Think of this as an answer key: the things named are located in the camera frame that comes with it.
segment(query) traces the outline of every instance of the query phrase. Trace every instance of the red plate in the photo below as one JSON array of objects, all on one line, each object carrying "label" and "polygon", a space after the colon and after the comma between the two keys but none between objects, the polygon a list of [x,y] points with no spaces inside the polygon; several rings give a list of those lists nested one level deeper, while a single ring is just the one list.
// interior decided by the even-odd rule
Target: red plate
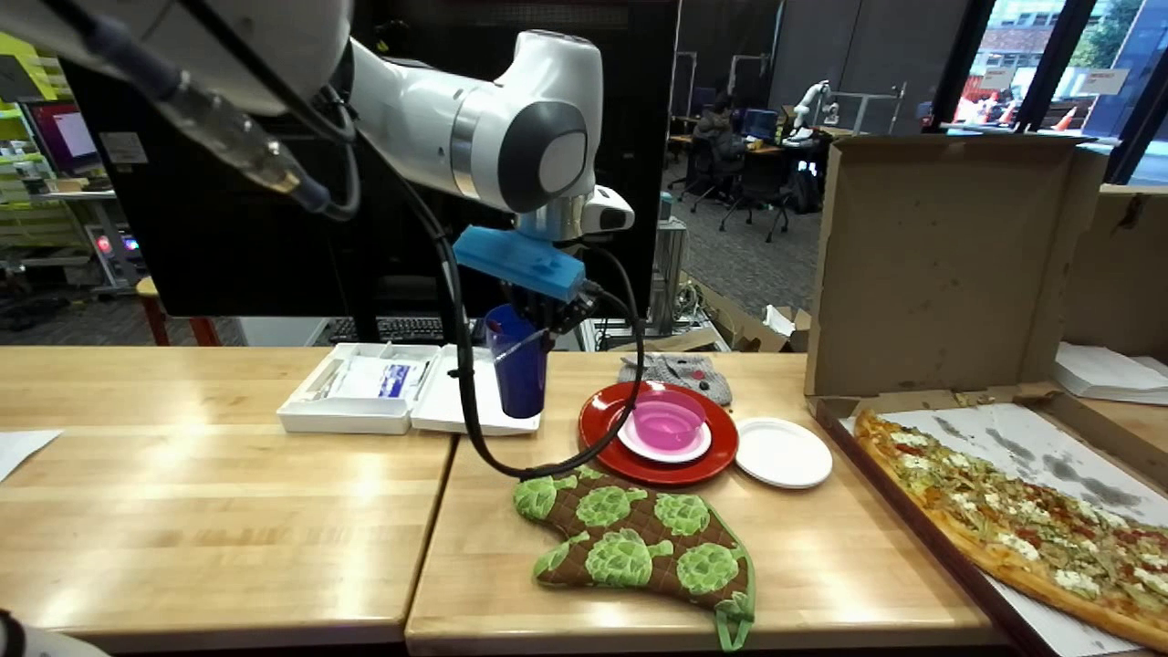
[{"label": "red plate", "polygon": [[[707,482],[707,480],[722,476],[735,464],[736,427],[722,413],[722,404],[715,404],[706,393],[688,390],[688,386],[672,386],[672,390],[693,393],[700,403],[706,423],[713,431],[707,454],[700,459],[689,459],[689,464],[653,464],[653,459],[643,459],[643,457],[628,454],[628,446],[622,446],[622,437],[612,437],[598,454],[601,468],[610,468],[610,472],[616,472],[616,476],[623,476],[633,482],[643,482],[643,486],[699,486],[699,482]],[[633,382],[622,379],[622,382],[601,386],[598,393],[593,393],[586,403],[586,409],[582,409],[582,446],[598,441],[612,427],[612,421],[622,418],[628,393],[633,393]]]}]

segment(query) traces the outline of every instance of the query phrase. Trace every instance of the pizza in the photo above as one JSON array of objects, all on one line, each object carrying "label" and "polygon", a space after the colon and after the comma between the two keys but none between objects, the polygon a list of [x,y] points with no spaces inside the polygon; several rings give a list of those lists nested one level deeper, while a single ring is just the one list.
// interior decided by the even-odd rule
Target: pizza
[{"label": "pizza", "polygon": [[858,446],[982,573],[1168,655],[1168,526],[1146,526],[874,413]]}]

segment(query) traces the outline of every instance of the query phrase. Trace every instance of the wooden countertop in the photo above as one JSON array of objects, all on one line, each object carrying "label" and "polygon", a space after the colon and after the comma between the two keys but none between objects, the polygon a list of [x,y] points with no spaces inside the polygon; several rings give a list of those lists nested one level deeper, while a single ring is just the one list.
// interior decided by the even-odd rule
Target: wooden countertop
[{"label": "wooden countertop", "polygon": [[0,607],[107,651],[401,643],[451,437],[289,437],[324,350],[3,346]]},{"label": "wooden countertop", "polygon": [[[735,421],[790,418],[802,427],[802,367],[792,354],[721,354]],[[543,431],[497,437],[507,464],[552,464],[577,446],[577,413],[612,382],[616,354],[560,354]],[[837,472],[816,492],[777,492],[730,472],[700,492],[755,561],[752,651],[792,648],[970,648],[997,643],[982,609],[949,582],[881,492],[831,446]],[[412,655],[524,651],[715,651],[713,616],[628,590],[543,590],[533,561],[554,544],[513,510],[514,482],[458,448],[432,555],[408,616]]]}]

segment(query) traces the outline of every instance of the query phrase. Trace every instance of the desk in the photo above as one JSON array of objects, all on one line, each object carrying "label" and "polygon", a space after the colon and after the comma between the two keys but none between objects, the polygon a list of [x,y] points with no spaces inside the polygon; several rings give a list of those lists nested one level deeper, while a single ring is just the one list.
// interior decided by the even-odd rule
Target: desk
[{"label": "desk", "polygon": [[[802,354],[715,358],[735,382],[735,418],[792,418],[816,427],[802,413]],[[554,358],[543,431],[493,441],[502,459],[561,459],[586,399],[612,375],[616,354]],[[408,655],[466,655],[472,643],[474,655],[715,651],[706,609],[628,590],[537,589],[533,561],[554,538],[513,510],[513,491],[472,446],[458,448],[404,633]],[[755,559],[752,651],[997,643],[982,609],[844,454],[816,492],[777,492],[736,472],[700,492]]]},{"label": "desk", "polygon": [[289,437],[330,350],[3,346],[0,607],[107,651],[401,643],[451,437]]}]

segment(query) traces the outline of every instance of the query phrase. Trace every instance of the white plate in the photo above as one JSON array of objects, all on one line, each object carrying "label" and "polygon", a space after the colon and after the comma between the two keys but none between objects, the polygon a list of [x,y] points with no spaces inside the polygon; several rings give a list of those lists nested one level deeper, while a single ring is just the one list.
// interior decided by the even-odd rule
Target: white plate
[{"label": "white plate", "polygon": [[622,441],[628,446],[628,454],[653,459],[653,464],[689,464],[707,454],[715,435],[707,431],[707,423],[700,423],[699,437],[688,448],[653,448],[651,441],[643,441],[643,435],[634,431],[634,421],[628,418],[622,427]]},{"label": "white plate", "polygon": [[831,448],[780,418],[736,423],[736,468],[777,491],[816,491],[831,476]]}]

